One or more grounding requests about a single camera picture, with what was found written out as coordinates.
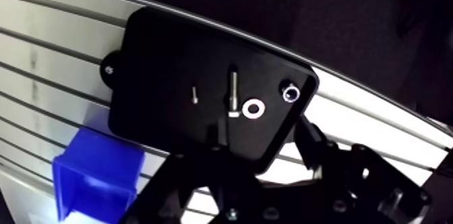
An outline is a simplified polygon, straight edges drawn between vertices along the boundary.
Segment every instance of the dark background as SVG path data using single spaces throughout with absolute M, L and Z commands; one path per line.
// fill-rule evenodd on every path
M 453 124 L 453 0 L 155 0 L 256 34 Z M 449 178 L 426 223 L 453 213 Z

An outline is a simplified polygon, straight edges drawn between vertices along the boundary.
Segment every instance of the black mounting plate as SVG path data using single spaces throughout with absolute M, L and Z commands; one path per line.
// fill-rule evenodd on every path
M 127 22 L 116 58 L 109 127 L 118 136 L 167 152 L 227 139 L 229 150 L 264 172 L 318 87 L 302 61 L 212 26 L 142 8 Z M 229 70 L 239 76 L 239 108 L 266 104 L 259 119 L 228 118 Z M 284 80 L 301 96 L 286 103 Z M 196 86 L 198 104 L 191 101 Z

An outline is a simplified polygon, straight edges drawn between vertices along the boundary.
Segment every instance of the washer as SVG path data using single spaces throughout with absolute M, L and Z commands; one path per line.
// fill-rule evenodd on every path
M 253 105 L 256 105 L 258 108 L 258 111 L 255 113 L 252 113 L 249 111 L 249 108 Z M 264 111 L 266 110 L 266 105 L 261 101 L 260 99 L 249 99 L 242 105 L 242 114 L 248 119 L 257 119 L 260 118 L 263 114 Z

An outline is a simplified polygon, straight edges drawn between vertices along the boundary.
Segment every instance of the screw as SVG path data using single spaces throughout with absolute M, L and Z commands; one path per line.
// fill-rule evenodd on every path
M 104 71 L 107 73 L 107 74 L 113 74 L 113 68 L 111 66 L 106 66 Z
M 337 213 L 344 213 L 348 210 L 348 206 L 343 200 L 335 200 L 332 206 Z
M 425 192 L 421 192 L 421 193 L 420 193 L 420 198 L 421 198 L 423 201 L 426 201 L 426 200 L 428 200 L 429 196 L 428 196 Z
M 239 117 L 237 97 L 237 72 L 230 73 L 230 107 L 228 110 L 228 117 Z
M 226 215 L 227 215 L 226 218 L 229 221 L 237 221 L 238 212 L 236 211 L 236 209 L 234 208 L 230 209 Z
M 195 86 L 192 86 L 192 103 L 198 103 L 197 88 Z
M 263 218 L 267 221 L 276 221 L 280 218 L 280 213 L 275 207 L 268 207 L 263 211 Z

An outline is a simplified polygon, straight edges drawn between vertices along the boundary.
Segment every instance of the blue plastic bin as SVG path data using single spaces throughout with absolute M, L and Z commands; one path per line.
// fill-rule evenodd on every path
M 79 211 L 117 223 L 134 201 L 144 151 L 82 128 L 65 152 L 53 159 L 58 219 Z

